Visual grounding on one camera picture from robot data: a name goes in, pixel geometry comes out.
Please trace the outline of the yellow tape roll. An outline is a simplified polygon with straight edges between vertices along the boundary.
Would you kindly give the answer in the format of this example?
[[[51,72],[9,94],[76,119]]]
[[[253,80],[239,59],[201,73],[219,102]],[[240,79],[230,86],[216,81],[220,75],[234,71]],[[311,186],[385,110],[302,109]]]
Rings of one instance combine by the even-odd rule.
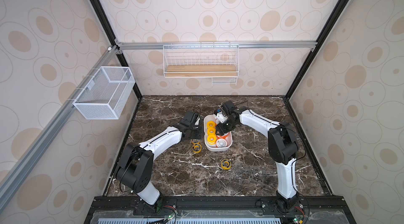
[[[216,128],[215,127],[208,127],[207,128],[208,135],[216,135]]]
[[[211,146],[215,146],[217,142],[217,136],[214,134],[210,134],[207,136],[207,142]]]
[[[214,121],[209,121],[209,122],[207,122],[206,126],[207,126],[207,129],[212,129],[212,128],[215,129],[216,123]]]

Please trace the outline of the white plastic storage box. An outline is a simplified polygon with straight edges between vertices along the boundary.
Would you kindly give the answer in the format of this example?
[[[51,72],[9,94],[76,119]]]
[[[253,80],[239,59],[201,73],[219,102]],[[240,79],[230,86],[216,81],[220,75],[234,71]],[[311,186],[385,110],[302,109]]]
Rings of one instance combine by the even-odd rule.
[[[219,124],[219,119],[216,115],[207,115],[204,118],[204,143],[209,151],[227,151],[233,144],[231,133],[219,135],[216,126]]]

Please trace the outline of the orange tape roll mid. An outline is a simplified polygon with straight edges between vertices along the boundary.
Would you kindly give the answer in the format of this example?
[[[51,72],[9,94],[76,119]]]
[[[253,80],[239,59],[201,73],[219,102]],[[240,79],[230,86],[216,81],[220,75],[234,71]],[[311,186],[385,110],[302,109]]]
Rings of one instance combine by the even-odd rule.
[[[216,141],[216,147],[218,147],[218,148],[225,148],[225,147],[227,147],[227,145],[228,145],[227,141],[223,138],[219,138]]]

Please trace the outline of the orange tape roll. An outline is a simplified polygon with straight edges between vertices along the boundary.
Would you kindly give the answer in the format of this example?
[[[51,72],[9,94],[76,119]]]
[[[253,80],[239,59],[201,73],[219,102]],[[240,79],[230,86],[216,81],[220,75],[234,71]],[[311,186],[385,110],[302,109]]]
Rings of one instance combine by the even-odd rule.
[[[226,135],[224,135],[224,136],[217,135],[216,137],[217,137],[217,140],[223,139],[223,140],[225,140],[225,141],[228,141],[229,139],[231,139],[231,134],[228,133],[228,134],[226,134]]]

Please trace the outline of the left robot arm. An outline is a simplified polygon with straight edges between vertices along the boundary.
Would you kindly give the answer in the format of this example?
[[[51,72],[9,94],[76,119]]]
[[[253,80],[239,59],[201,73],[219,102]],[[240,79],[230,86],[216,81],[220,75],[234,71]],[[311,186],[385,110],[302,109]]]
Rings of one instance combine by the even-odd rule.
[[[168,126],[155,137],[139,144],[127,144],[114,176],[145,203],[153,206],[160,198],[159,190],[150,181],[154,160],[168,148],[180,143],[181,140],[201,140],[202,137],[203,119],[201,115],[187,111],[179,123]]]

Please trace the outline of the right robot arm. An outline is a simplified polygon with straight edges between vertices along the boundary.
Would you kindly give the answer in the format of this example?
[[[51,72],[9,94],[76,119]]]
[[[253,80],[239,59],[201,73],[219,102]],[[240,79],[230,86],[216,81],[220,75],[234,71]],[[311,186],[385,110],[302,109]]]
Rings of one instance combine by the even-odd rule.
[[[299,200],[295,174],[299,147],[292,126],[272,121],[245,106],[237,107],[232,101],[223,103],[214,115],[218,119],[216,132],[221,136],[245,125],[267,137],[269,155],[276,162],[278,174],[277,209],[281,213],[294,210]]]

